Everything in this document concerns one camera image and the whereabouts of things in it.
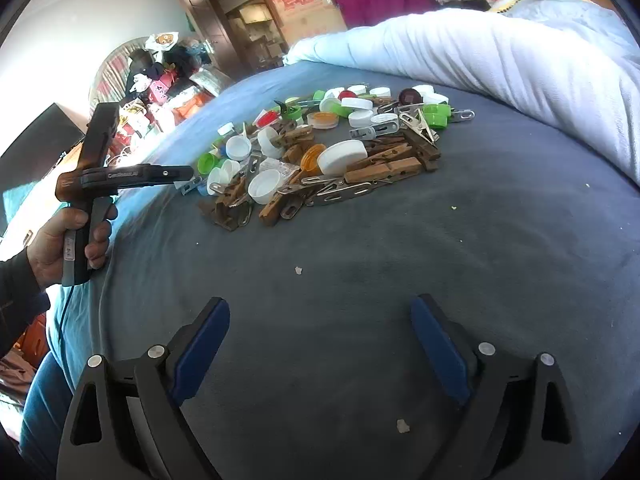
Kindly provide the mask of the person's left hand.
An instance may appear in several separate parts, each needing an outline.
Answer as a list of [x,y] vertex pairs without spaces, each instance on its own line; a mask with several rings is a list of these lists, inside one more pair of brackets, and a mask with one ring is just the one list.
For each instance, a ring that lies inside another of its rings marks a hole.
[[[104,266],[112,234],[111,221],[117,216],[118,210],[112,205],[106,213],[105,220],[93,231],[93,241],[85,248],[89,266],[93,270],[99,270]],[[34,241],[27,248],[27,257],[41,290],[62,281],[65,232],[78,230],[88,221],[89,216],[85,211],[66,207],[57,211],[38,231]]]

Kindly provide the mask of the left forearm dark sleeve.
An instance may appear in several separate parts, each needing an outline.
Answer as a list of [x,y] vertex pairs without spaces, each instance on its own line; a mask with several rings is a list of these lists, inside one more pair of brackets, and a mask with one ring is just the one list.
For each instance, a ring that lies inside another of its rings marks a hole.
[[27,257],[27,249],[2,261],[0,272],[0,358],[20,339],[36,317],[50,308]]

